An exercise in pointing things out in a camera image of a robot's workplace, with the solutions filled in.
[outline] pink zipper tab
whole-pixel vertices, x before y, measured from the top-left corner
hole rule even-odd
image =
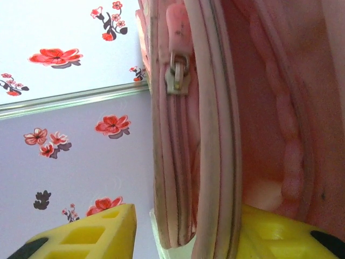
[[[192,34],[184,4],[168,6],[166,16],[169,31],[169,51],[188,56],[192,55]]]

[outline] red flower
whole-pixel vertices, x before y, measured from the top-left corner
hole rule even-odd
[[[103,33],[102,38],[108,42],[111,42],[112,40],[114,40],[113,36],[109,33]]]
[[[55,134],[50,134],[50,139],[55,145],[66,144],[68,140],[66,135],[60,135],[58,131],[56,131]]]
[[[100,121],[95,129],[96,131],[103,133],[103,135],[117,134],[121,130],[128,128],[130,121],[127,121],[127,119],[127,115],[124,115],[119,119],[115,115],[104,116],[103,121]]]
[[[93,9],[92,11],[91,11],[91,16],[92,16],[92,18],[96,18],[98,15],[100,15],[101,13],[102,13],[102,10],[103,10],[103,7],[98,7],[97,9]]]
[[[120,17],[120,15],[118,15],[118,14],[116,14],[116,15],[112,15],[112,20],[113,21],[118,21],[118,20],[120,20],[121,19],[121,17]]]
[[[125,21],[118,21],[116,26],[119,27],[119,28],[124,27],[125,26]]]
[[[34,63],[40,63],[45,66],[50,65],[64,65],[68,62],[79,60],[83,57],[82,54],[78,54],[78,49],[71,49],[66,52],[61,49],[41,49],[40,54],[34,54],[29,61]]]
[[[7,74],[7,73],[1,74],[1,76],[2,76],[3,78],[11,78],[11,77],[12,77],[12,75]]]
[[[20,94],[17,92],[7,92],[9,96],[19,96]]]
[[[51,156],[51,154],[54,153],[54,146],[52,143],[49,143],[48,145],[40,146],[39,147],[39,153],[40,155],[46,156],[47,158]]]
[[[116,207],[116,206],[121,205],[121,204],[122,204],[122,197],[121,196],[117,197],[113,201],[111,201],[111,199],[107,198],[107,197],[103,198],[103,199],[98,199],[95,202],[95,206],[91,206],[88,209],[86,216],[91,216],[93,214],[96,214],[98,212],[102,212],[106,209],[110,209],[110,208]]]
[[[36,145],[36,144],[43,145],[45,141],[47,140],[46,138],[47,134],[48,134],[48,131],[46,128],[44,130],[40,128],[35,128],[33,133],[24,135],[25,143],[31,146]]]
[[[120,10],[122,8],[122,4],[120,1],[116,1],[113,3],[113,8],[114,9],[117,9],[117,10]]]

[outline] black rubber pad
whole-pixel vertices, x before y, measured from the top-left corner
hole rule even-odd
[[[311,231],[310,234],[336,257],[345,259],[345,243],[339,238],[316,230]]]
[[[29,259],[49,238],[42,237],[30,243],[26,243],[7,259]]]

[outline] yellow plastic block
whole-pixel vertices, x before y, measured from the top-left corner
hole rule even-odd
[[[48,240],[29,259],[132,259],[136,234],[133,204],[123,204],[40,233]]]
[[[336,259],[308,224],[243,205],[237,259]]]

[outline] zipper pull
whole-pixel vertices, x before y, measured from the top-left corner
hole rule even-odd
[[[188,94],[190,56],[193,42],[187,10],[184,4],[172,4],[167,8],[169,32],[170,68],[165,73],[168,94]]]

